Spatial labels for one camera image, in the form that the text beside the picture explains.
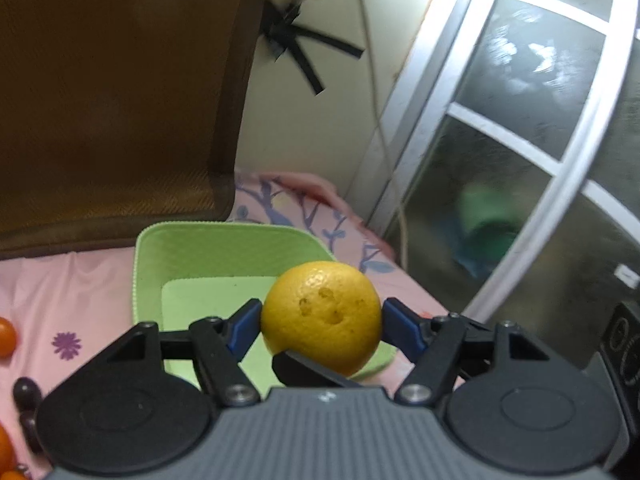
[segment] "orange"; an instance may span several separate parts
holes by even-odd
[[[18,471],[6,471],[2,473],[0,480],[27,480],[27,477]]]
[[[9,471],[15,467],[14,446],[6,430],[0,424],[0,473]]]
[[[338,262],[311,262],[276,280],[260,323],[271,353],[295,350],[350,376],[376,351],[382,311],[376,290],[359,270]]]
[[[18,341],[15,328],[8,319],[0,317],[0,357],[10,357]]]

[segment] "green tray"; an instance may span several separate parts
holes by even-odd
[[[228,222],[163,222],[140,233],[133,267],[134,322],[152,320],[161,330],[184,330],[206,316],[231,316],[251,298],[266,297],[291,267],[334,260],[315,237],[284,226]],[[380,343],[354,378],[385,367],[396,349]],[[262,336],[241,367],[264,396],[280,382]],[[167,361],[166,370],[198,384],[189,361]]]

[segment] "cable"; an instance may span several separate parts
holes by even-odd
[[[367,49],[367,59],[369,60],[369,82],[371,85],[371,107],[376,121],[376,133],[382,146],[383,158],[385,161],[386,171],[389,176],[389,183],[396,196],[396,213],[398,214],[398,225],[400,227],[400,266],[403,270],[408,269],[408,249],[409,249],[409,233],[406,224],[406,215],[404,214],[404,205],[402,204],[402,194],[400,186],[396,179],[396,172],[391,161],[389,146],[386,143],[385,134],[382,129],[382,115],[378,105],[378,78],[376,76],[376,65],[374,62],[373,41],[371,39],[371,26],[369,21],[369,13],[364,0],[358,0],[360,6],[360,19],[362,21],[362,29],[364,30],[364,40]]]

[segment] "purple flower print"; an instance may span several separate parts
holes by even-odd
[[[271,182],[268,180],[260,179],[260,192],[250,189],[248,187],[243,187],[242,178],[239,175],[236,175],[236,189],[238,191],[242,191],[247,193],[250,197],[252,197],[258,204],[262,206],[264,212],[267,213],[269,217],[269,222],[274,225],[288,225],[293,226],[291,220],[289,220],[282,213],[279,213],[273,208],[273,203],[271,200],[282,193],[282,190],[273,191],[273,187],[271,186]],[[238,208],[238,214],[240,215],[240,219],[243,221],[249,221],[246,218],[242,218],[244,215],[244,209],[241,209],[242,206]]]
[[[347,219],[347,217],[342,213],[340,213],[340,211],[336,211],[334,209],[334,218],[337,220],[338,223],[335,225],[333,231],[322,229],[322,234],[327,240],[329,240],[328,247],[332,253],[335,253],[334,245],[335,245],[336,238],[346,238],[347,236],[346,231],[344,229],[340,229],[340,226]]]
[[[362,246],[362,257],[360,259],[360,265],[358,266],[361,273],[366,274],[368,270],[373,270],[374,272],[386,274],[387,272],[393,272],[395,270],[395,267],[391,264],[373,260],[373,257],[379,252],[380,249],[376,245],[365,243]]]
[[[75,332],[58,332],[51,344],[56,347],[54,354],[60,354],[60,359],[65,361],[71,361],[82,348]]]

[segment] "screw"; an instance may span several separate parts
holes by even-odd
[[[258,392],[245,384],[233,384],[226,389],[226,398],[235,406],[245,406],[258,400]]]
[[[333,392],[323,392],[322,394],[318,395],[318,399],[322,400],[322,402],[332,402],[332,400],[335,400],[337,398],[338,396]]]
[[[400,390],[400,397],[407,404],[421,404],[431,397],[431,389],[423,384],[408,384]]]

